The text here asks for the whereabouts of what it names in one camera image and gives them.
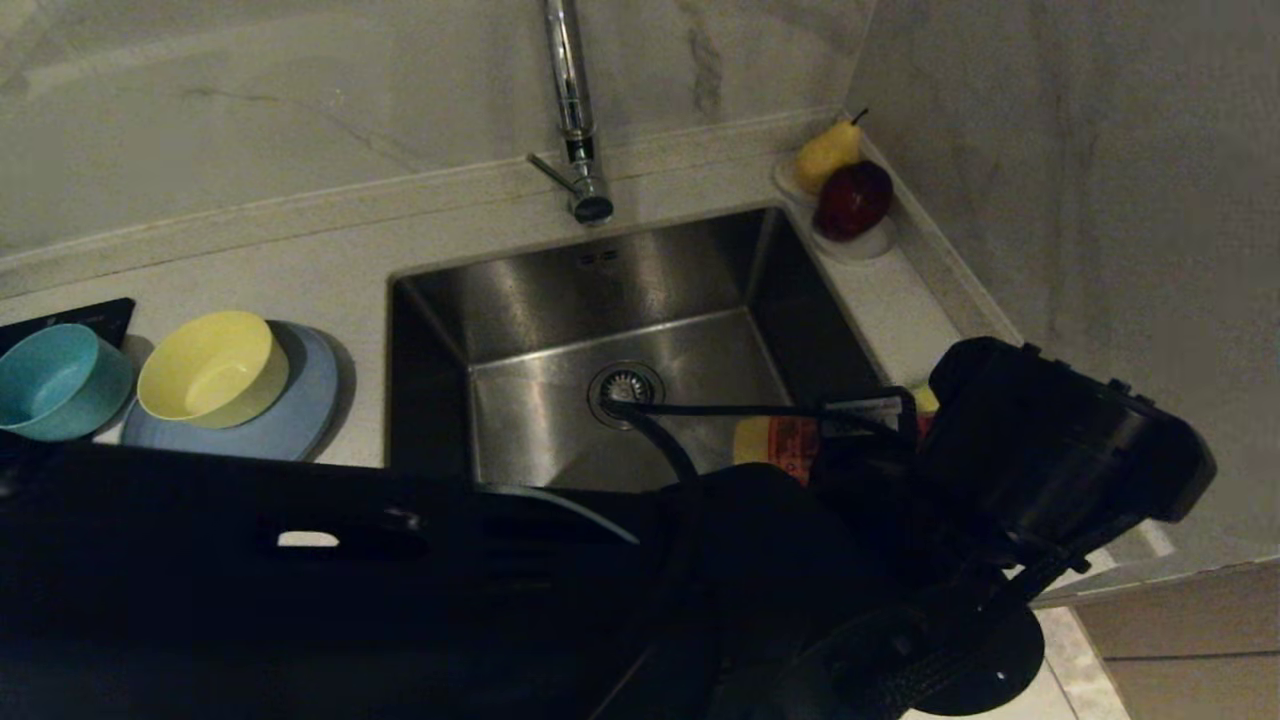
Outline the metal sink drain strainer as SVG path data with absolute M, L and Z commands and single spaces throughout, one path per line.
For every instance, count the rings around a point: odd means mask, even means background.
M 643 363 L 612 363 L 602 368 L 588 387 L 588 406 L 602 425 L 613 430 L 631 430 L 632 425 L 613 414 L 608 401 L 622 404 L 662 404 L 666 384 L 659 374 Z

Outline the teal plastic bowl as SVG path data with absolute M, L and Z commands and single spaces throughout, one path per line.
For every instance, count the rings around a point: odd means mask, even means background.
M 134 366 L 84 325 L 60 324 L 0 357 L 0 430 L 40 441 L 91 436 L 128 401 Z

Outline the white fruit dish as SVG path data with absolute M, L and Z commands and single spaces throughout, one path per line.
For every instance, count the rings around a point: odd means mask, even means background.
M 863 232 L 849 242 L 836 242 L 820 234 L 812 223 L 818 209 L 818 197 L 806 193 L 794 179 L 794 160 L 783 156 L 772 170 L 772 178 L 778 191 L 800 209 L 805 220 L 808 237 L 819 251 L 828 259 L 842 264 L 868 263 L 888 254 L 897 243 L 899 229 L 892 217 L 886 215 L 873 228 Z

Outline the orange-label dish soap bottle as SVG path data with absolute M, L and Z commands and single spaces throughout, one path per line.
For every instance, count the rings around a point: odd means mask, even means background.
M 925 386 L 908 389 L 916 401 L 918 442 L 931 429 L 941 402 Z M 764 462 L 785 471 L 800 486 L 810 483 L 814 466 L 826 445 L 835 442 L 819 437 L 815 418 L 748 416 L 735 428 L 733 462 Z

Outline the stainless steel sink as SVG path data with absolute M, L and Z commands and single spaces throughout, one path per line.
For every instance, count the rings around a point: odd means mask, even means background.
M 673 405 L 813 407 L 883 384 L 774 208 L 407 275 L 389 322 L 387 464 L 431 480 L 672 484 L 646 438 L 589 410 L 612 363 L 650 366 Z

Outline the yellow plastic bowl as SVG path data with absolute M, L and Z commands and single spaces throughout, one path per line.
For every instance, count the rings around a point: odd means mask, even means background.
M 269 410 L 289 373 L 289 359 L 264 318 L 219 311 L 187 322 L 157 345 L 136 395 L 156 419 L 225 429 Z

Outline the yellow pear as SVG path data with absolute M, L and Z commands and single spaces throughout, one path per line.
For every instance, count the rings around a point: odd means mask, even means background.
M 799 150 L 794 160 L 794 182 L 804 193 L 817 196 L 836 170 L 860 161 L 860 122 L 868 113 L 864 108 L 854 117 L 835 122 Z

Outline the light blue plate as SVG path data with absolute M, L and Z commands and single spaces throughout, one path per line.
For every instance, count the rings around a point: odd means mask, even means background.
M 300 462 L 321 443 L 340 395 L 340 366 L 328 338 L 314 328 L 270 320 L 291 364 L 282 395 L 261 415 L 228 429 L 157 419 L 140 404 L 124 416 L 120 445 Z

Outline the chrome faucet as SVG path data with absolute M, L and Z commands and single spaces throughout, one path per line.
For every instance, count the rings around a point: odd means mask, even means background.
M 567 208 L 579 224 L 604 225 L 614 215 L 614 204 L 596 155 L 596 123 L 576 3 L 541 0 L 541 6 L 567 165 L 559 170 L 534 152 L 526 155 L 526 161 L 570 195 Z

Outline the dark red apple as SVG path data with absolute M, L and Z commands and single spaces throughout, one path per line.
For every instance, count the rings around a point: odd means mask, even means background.
M 850 242 L 884 219 L 893 204 L 890 173 L 873 161 L 838 168 L 824 182 L 812 224 L 833 242 Z

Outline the black induction cooktop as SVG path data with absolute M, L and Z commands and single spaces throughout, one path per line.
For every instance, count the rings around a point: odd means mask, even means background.
M 125 333 L 131 323 L 133 311 L 134 311 L 134 300 L 115 299 L 100 304 L 91 304 L 88 306 L 73 310 L 55 313 L 46 316 L 37 316 L 10 325 L 0 325 L 0 357 L 4 356 L 10 348 L 13 348 L 20 341 L 31 337 L 32 334 L 42 329 L 46 329 L 51 325 L 60 325 L 60 324 L 78 324 L 88 327 L 95 333 L 97 333 L 102 340 L 108 341 L 110 345 L 115 346 L 125 355 L 122 346 L 124 343 Z M 0 430 L 0 437 L 12 437 L 13 439 L 33 441 L 15 436 L 5 430 Z

